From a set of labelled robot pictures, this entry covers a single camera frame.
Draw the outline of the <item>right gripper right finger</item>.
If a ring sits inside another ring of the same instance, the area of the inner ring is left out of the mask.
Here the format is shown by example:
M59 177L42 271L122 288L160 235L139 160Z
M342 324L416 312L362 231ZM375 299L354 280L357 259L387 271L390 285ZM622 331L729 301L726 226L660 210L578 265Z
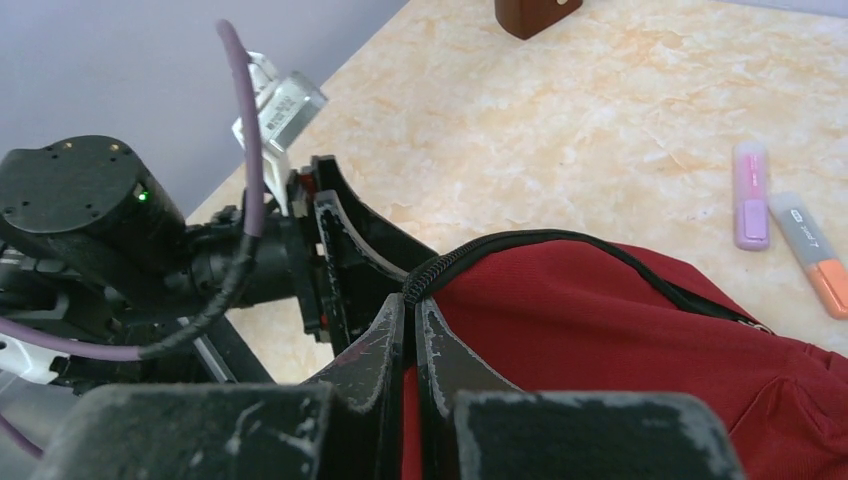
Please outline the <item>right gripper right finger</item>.
M670 392L524 391L415 308L427 479L741 479L717 416Z

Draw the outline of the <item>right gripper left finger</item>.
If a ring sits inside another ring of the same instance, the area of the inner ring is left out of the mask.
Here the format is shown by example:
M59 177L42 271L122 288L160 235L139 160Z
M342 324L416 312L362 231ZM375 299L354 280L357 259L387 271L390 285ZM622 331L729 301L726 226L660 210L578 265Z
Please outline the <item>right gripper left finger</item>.
M59 426L38 479L397 479L404 304L298 385L109 385Z

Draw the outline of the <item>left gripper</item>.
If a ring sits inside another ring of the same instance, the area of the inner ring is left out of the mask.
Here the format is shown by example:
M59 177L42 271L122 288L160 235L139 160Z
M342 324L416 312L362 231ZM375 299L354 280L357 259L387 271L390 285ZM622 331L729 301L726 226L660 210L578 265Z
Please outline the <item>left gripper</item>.
M321 192L314 198L310 173L294 173L286 184L289 214L281 214L274 198L265 203L254 269L230 306L295 298L304 332L329 342L339 355L369 328L407 272L437 253L363 202L334 155L313 156L310 166ZM243 217L239 206L226 205L208 222L187 228L188 311L200 309L220 288L238 252Z

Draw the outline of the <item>red backpack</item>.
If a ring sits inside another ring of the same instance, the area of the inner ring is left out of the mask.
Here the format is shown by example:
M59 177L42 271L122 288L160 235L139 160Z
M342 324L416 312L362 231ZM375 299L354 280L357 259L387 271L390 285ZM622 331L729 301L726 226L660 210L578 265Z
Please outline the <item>red backpack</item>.
M487 235L410 272L524 390L670 391L722 420L752 479L847 475L847 361L773 333L692 265L566 230Z

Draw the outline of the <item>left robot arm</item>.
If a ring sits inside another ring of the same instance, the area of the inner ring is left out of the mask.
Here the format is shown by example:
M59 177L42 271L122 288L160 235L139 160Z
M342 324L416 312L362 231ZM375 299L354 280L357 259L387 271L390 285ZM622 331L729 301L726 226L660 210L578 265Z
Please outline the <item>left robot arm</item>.
M433 251L370 209L331 156L284 177L261 207L255 264L234 309L298 303L303 331L340 353ZM127 144L86 135L14 149L1 163L1 315L50 337L40 381L267 383L227 319L148 360L139 348L186 327L236 261L249 205L189 225Z

